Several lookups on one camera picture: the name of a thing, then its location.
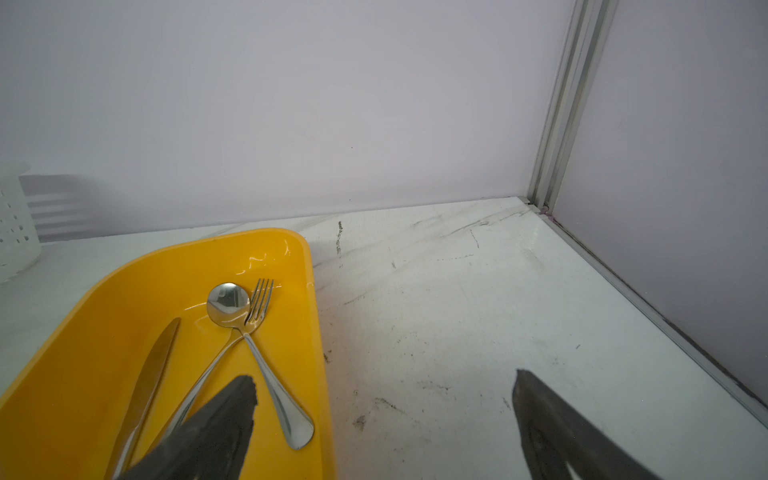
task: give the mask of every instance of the cutlery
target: cutlery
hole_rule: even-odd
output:
[[[269,283],[267,280],[264,282],[264,285],[268,285],[266,287],[269,289],[267,298],[270,298],[272,288],[274,287],[274,280],[272,283]],[[234,283],[222,283],[210,291],[206,309],[210,319],[217,325],[240,331],[253,357],[256,359],[256,363],[259,365],[259,370],[261,370],[266,388],[270,392],[270,397],[272,397],[272,403],[275,405],[277,418],[280,421],[280,427],[283,429],[288,446],[294,450],[301,449],[312,439],[315,425],[278,380],[269,365],[266,364],[266,360],[261,355],[256,343],[250,338],[249,332],[244,325],[244,320],[247,318],[248,303],[248,293],[243,287]]]
[[[149,412],[157,386],[163,376],[170,348],[174,343],[176,332],[179,330],[180,321],[181,318],[175,318],[168,323],[165,330],[155,340],[152,350],[144,361],[144,366],[141,367],[141,373],[139,373],[139,378],[136,381],[131,401],[128,403],[128,411],[125,413],[118,439],[112,449],[107,473],[104,476],[106,480],[119,477],[128,467],[139,433],[141,433],[141,427],[147,418],[147,412]]]
[[[271,297],[272,297],[272,288],[270,287],[269,292],[267,292],[266,281],[259,280],[259,282],[256,284],[256,288],[253,289],[253,295],[251,296],[250,300],[248,300],[246,296],[245,299],[239,298],[236,301],[236,303],[240,304],[240,307],[236,308],[233,311],[233,318],[234,319],[242,318],[243,314],[246,313],[247,316],[246,316],[246,320],[243,325],[243,328],[248,333],[253,332],[257,328],[259,328],[259,325],[261,325],[261,323],[264,321],[264,317],[266,315],[266,308],[270,304]],[[246,302],[250,304],[250,308],[247,311],[246,311],[246,308],[248,307],[248,305],[246,304]],[[218,355],[216,355],[216,358],[214,358],[213,362],[210,363],[208,368],[205,369],[205,372],[203,372],[200,378],[197,379],[195,384],[190,389],[189,393],[184,397],[184,400],[181,401],[181,404],[179,404],[179,406],[176,408],[176,411],[171,416],[170,420],[165,424],[165,426],[161,430],[160,435],[154,440],[151,449],[153,449],[158,443],[162,442],[167,437],[169,437],[170,434],[174,432],[174,430],[178,429],[179,426],[182,423],[184,423],[184,420],[187,418],[187,415],[189,414],[189,411],[192,408],[192,405],[194,404],[194,401],[197,398],[197,395],[203,389],[203,385],[205,385],[205,382],[208,379],[208,376],[216,368],[216,365],[224,357],[224,354],[227,353],[237,342],[241,341],[242,338],[243,338],[243,335],[240,334],[239,330],[232,329],[232,333],[230,334],[230,338],[227,340],[227,343],[224,344],[224,346],[219,351]]]

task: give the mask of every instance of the white plastic basket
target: white plastic basket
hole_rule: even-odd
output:
[[[32,265],[41,252],[18,176],[25,165],[0,165],[0,282]]]

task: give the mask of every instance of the white marble tabletop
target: white marble tabletop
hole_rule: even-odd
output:
[[[340,478],[529,478],[516,369],[662,478],[768,478],[768,430],[517,198],[46,245],[0,285],[0,389],[115,268],[262,227],[310,243]]]

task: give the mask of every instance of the tray rim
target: tray rim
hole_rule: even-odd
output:
[[[40,361],[40,358],[43,357],[43,355],[48,351],[48,349],[51,347],[51,344],[56,341],[56,339],[59,337],[61,332],[64,330],[64,328],[67,327],[67,325],[71,322],[71,320],[74,318],[74,315],[82,308],[83,304],[88,301],[88,299],[93,295],[93,293],[101,287],[102,284],[107,282],[110,278],[112,278],[117,273],[121,272],[122,270],[130,267],[134,263],[137,263],[144,258],[151,257],[157,253],[165,252],[168,250],[174,250],[181,247],[187,247],[190,245],[194,245],[197,243],[206,243],[211,242],[215,240],[219,240],[222,238],[227,237],[238,237],[238,236],[246,236],[246,235],[252,235],[254,232],[279,232],[286,234],[290,237],[295,238],[299,241],[301,244],[302,250],[303,250],[303,257],[304,257],[304,270],[306,271],[306,291],[307,291],[307,299],[309,300],[309,316],[310,316],[310,329],[312,337],[320,342],[320,349],[318,352],[315,353],[315,363],[319,365],[319,368],[317,369],[317,373],[319,375],[319,394],[320,397],[325,404],[321,408],[322,412],[319,412],[319,415],[321,415],[322,422],[319,422],[316,420],[316,423],[323,423],[327,425],[326,429],[327,432],[322,433],[322,437],[318,437],[317,441],[320,442],[320,461],[321,465],[323,465],[322,473],[321,475],[325,478],[326,475],[328,475],[329,478],[335,478],[336,477],[336,454],[334,452],[334,446],[333,446],[333,422],[330,415],[330,400],[328,396],[328,381],[326,378],[326,369],[325,365],[323,364],[323,338],[320,335],[320,324],[319,324],[319,318],[318,318],[318,312],[317,312],[317,298],[315,295],[315,273],[314,269],[312,267],[312,253],[310,251],[310,244],[306,241],[306,238],[302,237],[300,234],[293,230],[288,230],[286,228],[275,228],[275,227],[268,227],[268,228],[254,228],[251,230],[245,230],[242,232],[235,232],[235,233],[227,233],[224,235],[216,235],[215,237],[208,237],[208,238],[201,238],[198,240],[192,240],[189,242],[183,242],[183,243],[177,243],[174,245],[170,245],[168,247],[163,247],[157,250],[153,250],[149,253],[146,253],[144,255],[141,255],[140,257],[136,257],[133,260],[127,262],[126,264],[119,266],[115,270],[112,270],[110,273],[108,273],[106,276],[101,278],[98,282],[96,282],[95,285],[93,285],[88,291],[83,295],[83,297],[80,298],[80,300],[72,307],[72,309],[67,313],[67,315],[64,317],[64,319],[59,323],[59,325],[56,327],[56,329],[51,333],[51,335],[43,342],[43,344],[38,348],[38,350],[35,352],[35,354],[32,356],[32,358],[27,362],[27,364],[24,366],[24,368],[19,372],[19,374],[16,376],[16,378],[13,380],[10,386],[2,393],[0,396],[0,409],[3,409],[5,405],[8,403],[8,400],[13,396],[13,394],[16,392],[18,387],[22,384],[22,382],[27,378],[31,370],[37,365],[37,363]]]

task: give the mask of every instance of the knife blade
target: knife blade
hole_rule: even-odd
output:
[[[131,401],[128,403],[128,411],[125,413],[118,439],[112,449],[107,474],[104,476],[105,480],[114,480],[127,470],[139,433],[141,433],[141,427],[152,405],[157,386],[160,385],[170,349],[174,344],[176,332],[179,330],[180,321],[181,318],[177,317],[168,323],[165,330],[155,340],[152,350],[144,361],[144,366],[141,367],[141,373],[136,381]]]

